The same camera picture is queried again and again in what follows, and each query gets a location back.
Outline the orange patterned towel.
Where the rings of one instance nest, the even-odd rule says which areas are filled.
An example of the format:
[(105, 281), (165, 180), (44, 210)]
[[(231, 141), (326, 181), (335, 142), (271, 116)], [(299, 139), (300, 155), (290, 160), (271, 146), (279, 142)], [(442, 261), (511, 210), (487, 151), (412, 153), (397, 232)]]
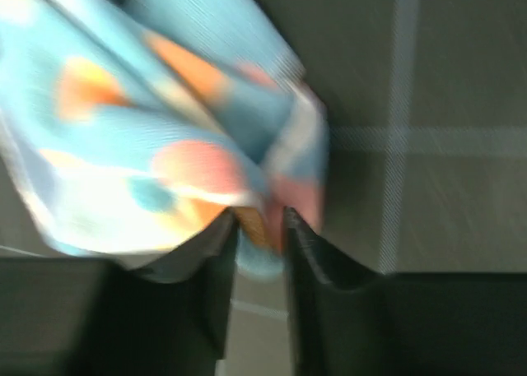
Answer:
[(240, 223), (282, 271), (282, 218), (321, 227), (329, 139), (254, 0), (1, 0), (1, 155), (44, 242), (137, 267)]

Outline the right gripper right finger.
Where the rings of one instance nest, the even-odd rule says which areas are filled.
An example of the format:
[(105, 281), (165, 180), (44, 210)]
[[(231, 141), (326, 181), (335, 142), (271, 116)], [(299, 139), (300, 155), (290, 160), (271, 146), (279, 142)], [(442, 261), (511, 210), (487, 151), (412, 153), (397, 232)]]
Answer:
[(283, 214), (297, 375), (523, 375), (523, 273), (380, 274)]

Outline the black grid mat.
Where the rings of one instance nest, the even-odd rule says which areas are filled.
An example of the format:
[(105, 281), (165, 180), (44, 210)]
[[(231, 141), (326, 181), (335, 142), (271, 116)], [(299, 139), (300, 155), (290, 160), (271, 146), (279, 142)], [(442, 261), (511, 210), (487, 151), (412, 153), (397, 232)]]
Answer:
[[(526, 0), (254, 0), (324, 106), (321, 227), (350, 258), (391, 272), (526, 276)], [(232, 211), (238, 225), (240, 223)], [(226, 353), (213, 375), (293, 369), (282, 271), (235, 255)], [(1, 155), (1, 260), (105, 258), (50, 248)]]

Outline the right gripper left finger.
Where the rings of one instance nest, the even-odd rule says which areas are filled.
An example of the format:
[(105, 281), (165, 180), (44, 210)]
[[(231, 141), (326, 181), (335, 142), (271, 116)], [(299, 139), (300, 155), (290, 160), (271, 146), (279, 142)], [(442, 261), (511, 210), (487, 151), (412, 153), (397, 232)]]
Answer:
[(215, 374), (237, 241), (223, 213), (136, 270), (105, 258), (2, 258), (2, 374)]

